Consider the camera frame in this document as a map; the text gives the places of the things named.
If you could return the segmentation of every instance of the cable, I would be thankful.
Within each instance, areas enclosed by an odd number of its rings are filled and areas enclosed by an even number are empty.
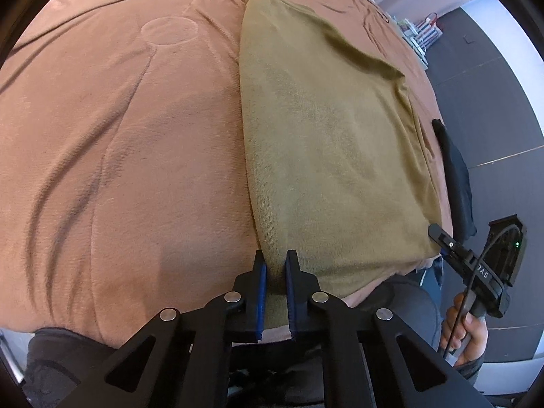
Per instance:
[[[455,318],[455,322],[453,323],[452,332],[449,335],[448,343],[446,344],[445,349],[444,349],[444,355],[443,355],[444,359],[447,357],[447,355],[449,353],[448,350],[449,350],[450,346],[452,345],[452,340],[453,340],[453,335],[455,333],[455,329],[459,325],[459,322],[460,322],[460,319],[461,319],[461,310],[464,308],[464,304],[466,303],[467,298],[469,296],[469,291],[472,290],[472,286],[474,285],[474,279],[476,278],[476,274],[478,272],[478,269],[477,269],[478,264],[484,260],[486,255],[489,253],[490,248],[493,247],[493,245],[495,245],[503,235],[507,234],[511,230],[515,230],[518,235],[521,235],[520,229],[518,228],[518,226],[515,226],[514,224],[511,224],[508,227],[504,227],[501,231],[499,231],[497,236],[495,236],[492,239],[492,241],[488,244],[487,248],[485,248],[483,250],[480,257],[474,263],[474,268],[472,270],[472,275],[471,275],[471,278],[469,280],[469,284],[467,285],[467,288],[464,290],[464,296],[463,296],[463,301],[461,302],[461,307],[459,308],[459,312],[457,313],[457,317]]]

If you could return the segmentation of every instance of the black garment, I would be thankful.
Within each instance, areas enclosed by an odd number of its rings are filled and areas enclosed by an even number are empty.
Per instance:
[[[472,217],[472,191],[469,169],[463,156],[455,147],[444,125],[439,119],[432,120],[432,128],[439,141],[444,160],[445,183],[448,187],[448,200],[452,211],[453,238],[460,243],[476,234]]]
[[[393,276],[361,303],[361,310],[386,307],[435,350],[441,334],[439,309],[417,282]],[[54,408],[115,350],[61,328],[36,332],[28,353],[23,390],[34,408]],[[458,368],[474,383],[483,357]],[[323,408],[323,371],[317,343],[242,345],[232,349],[229,393],[236,408]]]

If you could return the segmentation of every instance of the hand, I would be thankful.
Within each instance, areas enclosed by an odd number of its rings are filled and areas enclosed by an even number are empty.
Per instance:
[[[442,337],[440,338],[440,347],[442,347],[442,349],[445,349],[448,344],[449,335],[452,332],[452,327],[455,323],[455,318],[459,313],[459,309],[461,308],[462,301],[463,293],[460,293],[453,299],[454,306],[448,308],[448,311],[446,312],[445,320],[442,322]],[[485,346],[488,343],[489,332],[485,319],[480,320],[472,316],[471,313],[467,313],[464,320],[461,319],[455,329],[450,352],[461,346],[461,341],[467,332],[472,335],[472,339],[463,353],[459,356],[459,359],[455,363],[456,367],[480,358],[485,352]]]

